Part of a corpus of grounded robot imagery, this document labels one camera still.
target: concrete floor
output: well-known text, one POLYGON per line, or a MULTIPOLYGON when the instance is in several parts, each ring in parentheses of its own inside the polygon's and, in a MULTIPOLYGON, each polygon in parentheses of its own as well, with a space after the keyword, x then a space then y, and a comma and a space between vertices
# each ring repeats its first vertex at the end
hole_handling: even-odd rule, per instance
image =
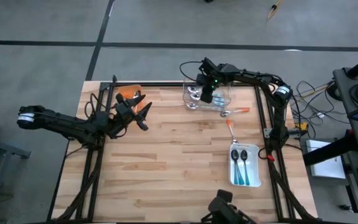
MULTIPOLYGON (((0 0, 0 40, 94 42, 108 0, 43 2, 0 0)), ((273 0, 117 0, 105 42, 191 44, 305 45, 358 47, 358 1, 286 0, 266 21, 273 0)), ((32 151, 29 160, 14 159, 2 194, 0 219, 8 223, 46 219, 67 140, 45 130, 26 131, 16 124, 22 105, 43 105, 74 115, 93 47, 0 45, 0 140, 32 151)), ((358 52, 287 52, 277 50, 200 50, 102 48, 93 80, 181 80, 180 63, 209 57, 249 70, 280 75, 292 87, 302 80, 320 85, 332 70, 351 67, 358 52)), ((185 72, 196 73, 189 65, 185 72)), ((332 100, 337 111, 342 104, 332 100)), ((324 96, 313 105, 327 110, 324 96)), ((346 121, 345 116, 335 114, 346 121)), ((317 138, 341 137, 348 124, 324 118, 317 138)), ((358 214, 338 210, 347 203, 344 186, 338 194, 325 180, 311 180, 320 218, 358 223, 358 214)))

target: wooden table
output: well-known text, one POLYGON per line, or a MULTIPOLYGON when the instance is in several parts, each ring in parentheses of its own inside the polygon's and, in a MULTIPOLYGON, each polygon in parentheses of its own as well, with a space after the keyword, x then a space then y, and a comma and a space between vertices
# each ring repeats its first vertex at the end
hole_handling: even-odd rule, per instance
MULTIPOLYGON (((99 84, 84 83, 77 117, 85 118, 85 103, 90 93, 97 94, 99 84)), ((244 213, 262 221, 277 221, 267 162, 259 159, 260 187, 231 185, 227 163, 232 138, 225 119, 215 111, 186 110, 182 91, 182 87, 142 87, 147 95, 144 102, 153 102, 146 121, 149 130, 142 131, 132 123, 124 137, 107 138, 93 221, 199 222, 208 214, 218 189, 232 192, 232 203, 244 213)), ((236 139, 263 147, 254 87, 232 89, 228 108, 243 107, 250 111, 229 117, 236 139)), ((264 111, 270 124, 266 108, 264 111)), ((287 113, 287 127, 294 127, 291 113, 287 113)), ((287 143, 299 146, 293 139, 287 143)), ((79 147, 78 142, 71 142, 68 153, 79 147)), ((301 151, 284 147, 283 156, 291 190, 317 217, 301 151)), ((66 159, 52 218, 61 215, 80 190, 85 158, 86 149, 66 159)), ((89 198, 85 199, 83 216, 89 198)), ((283 192, 280 198, 288 217, 283 192)))

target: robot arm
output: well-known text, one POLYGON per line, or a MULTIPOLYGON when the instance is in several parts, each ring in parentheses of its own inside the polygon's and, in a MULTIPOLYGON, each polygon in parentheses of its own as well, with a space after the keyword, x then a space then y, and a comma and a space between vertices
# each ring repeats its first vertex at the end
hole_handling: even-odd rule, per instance
POLYGON ((197 76, 196 82, 197 85, 203 87, 200 100, 206 103, 212 102, 212 92, 222 84, 238 81, 259 86, 267 101, 274 107, 273 129, 269 138, 270 148, 279 150, 283 147, 289 137, 285 126, 286 109, 292 96, 292 89, 289 85, 276 75, 239 70, 228 63, 216 66, 208 58, 203 60, 199 70, 202 74, 197 76), (278 86, 274 93, 270 90, 271 84, 278 86))
POLYGON ((132 110, 132 107, 140 103, 144 97, 145 95, 142 95, 125 100, 121 94, 117 94, 117 103, 113 106, 116 114, 113 118, 110 118, 110 114, 105 111, 97 111, 87 120, 56 113, 43 106, 22 106, 17 124, 23 129, 44 128, 60 133, 66 138, 75 138, 82 145, 92 145, 105 134, 111 139, 120 137, 118 134, 133 120, 136 120, 142 130, 148 130, 143 121, 152 103, 146 105, 137 114, 132 110))

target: orange object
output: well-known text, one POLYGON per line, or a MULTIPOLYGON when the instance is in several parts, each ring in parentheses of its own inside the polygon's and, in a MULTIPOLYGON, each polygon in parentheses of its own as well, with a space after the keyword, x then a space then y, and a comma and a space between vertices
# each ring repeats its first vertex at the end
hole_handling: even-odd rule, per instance
MULTIPOLYGON (((133 99, 136 92, 140 92, 142 94, 142 87, 140 85, 130 85, 130 86, 121 86, 118 88, 118 92, 125 98, 125 99, 133 99)), ((133 108, 135 113, 140 111, 143 108, 143 102, 140 102, 137 106, 133 108)))

